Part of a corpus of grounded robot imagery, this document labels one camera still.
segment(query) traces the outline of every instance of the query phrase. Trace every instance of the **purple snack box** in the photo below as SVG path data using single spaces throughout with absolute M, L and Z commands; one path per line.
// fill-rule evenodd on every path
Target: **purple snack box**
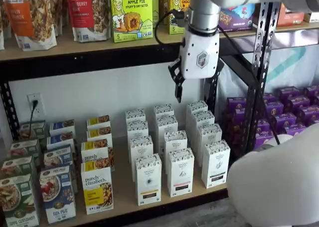
M 283 113 L 284 105 L 280 101 L 270 102 L 266 104 L 266 111 L 268 116 L 279 115 Z
M 263 132 L 263 131 L 269 131 L 269 123 L 266 119 L 261 119 L 258 121 L 257 124 L 257 133 Z
M 275 101 L 277 101 L 276 97 L 272 93 L 264 93 L 264 102 L 266 104 Z
M 297 135 L 303 132 L 306 129 L 306 126 L 302 123 L 294 124 L 289 127 L 285 127 L 283 133 L 287 135 Z
M 271 118 L 275 130 L 280 133 L 285 127 L 289 127 L 296 123 L 296 116 L 293 113 L 284 113 Z
M 285 104 L 285 112 L 292 112 L 297 115 L 299 108 L 304 106 L 310 106 L 309 98 L 305 96 L 295 96 L 288 98 Z
M 227 111 L 234 112 L 236 109 L 241 109 L 246 106 L 245 97 L 229 97 L 227 98 Z

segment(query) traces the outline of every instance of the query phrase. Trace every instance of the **white tea box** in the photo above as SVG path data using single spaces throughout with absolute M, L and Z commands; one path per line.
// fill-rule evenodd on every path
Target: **white tea box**
M 195 145 L 198 148 L 198 153 L 196 155 L 196 159 L 200 167 L 203 163 L 203 153 L 205 150 L 205 146 L 207 144 L 212 144 L 216 141 L 220 141 L 221 135 L 222 130 L 217 123 L 208 126 L 201 126 L 197 129 L 197 141 Z
M 72 132 L 73 138 L 75 139 L 75 120 L 72 119 L 51 123 L 49 132 L 50 136 Z
M 190 148 L 169 153 L 167 187 L 170 197 L 189 194 L 193 189 L 194 155 Z
M 155 127 L 155 152 L 158 153 L 161 158 L 164 157 L 164 133 L 177 131 L 177 129 L 178 122 L 175 116 L 163 116 L 157 118 Z
M 91 130 L 86 132 L 86 138 L 88 141 L 107 140 L 106 145 L 113 147 L 112 131 L 111 127 L 103 127 L 97 130 Z
M 226 182 L 230 148 L 225 140 L 208 144 L 204 150 L 201 179 L 206 188 Z
M 128 124 L 132 121 L 146 121 L 144 109 L 136 109 L 133 111 L 126 111 L 125 112 L 125 119 L 126 119 L 126 124 Z
M 187 148 L 186 132 L 174 131 L 164 134 L 164 167 L 165 173 L 168 174 L 168 154 L 172 151 L 178 151 Z
M 161 161 L 158 154 L 135 160 L 135 185 L 138 205 L 161 201 Z
M 86 127 L 88 131 L 97 130 L 103 127 L 111 126 L 110 116 L 99 116 L 97 118 L 91 118 L 86 120 Z
M 140 157 L 153 154 L 153 142 L 151 136 L 143 136 L 130 140 L 132 179 L 135 182 L 135 160 Z
M 131 163 L 131 148 L 130 140 L 149 135 L 149 125 L 147 121 L 131 121 L 127 123 L 128 131 L 128 149 L 129 149 L 129 162 Z
M 197 129 L 202 126 L 208 126 L 215 123 L 215 117 L 211 111 L 199 111 L 192 115 L 190 121 L 190 146 L 194 153 L 197 153 L 196 138 Z

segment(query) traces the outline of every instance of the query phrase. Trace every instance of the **green cereal box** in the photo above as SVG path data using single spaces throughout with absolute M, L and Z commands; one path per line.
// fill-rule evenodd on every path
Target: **green cereal box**
M 152 0 L 111 0 L 114 42 L 153 37 Z

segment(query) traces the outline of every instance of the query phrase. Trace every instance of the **purely elizabeth granola bag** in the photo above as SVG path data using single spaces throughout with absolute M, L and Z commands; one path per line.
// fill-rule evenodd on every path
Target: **purely elizabeth granola bag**
M 109 0 L 68 0 L 74 41 L 110 38 Z
M 56 46 L 50 0 L 3 0 L 18 46 L 23 51 Z

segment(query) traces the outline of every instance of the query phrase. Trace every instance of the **bobo's box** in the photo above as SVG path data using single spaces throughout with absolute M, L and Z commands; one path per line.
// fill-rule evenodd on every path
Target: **bobo's box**
M 49 224 L 75 217 L 71 183 L 69 165 L 41 171 L 41 192 Z
M 114 42 L 153 37 L 153 0 L 111 0 Z

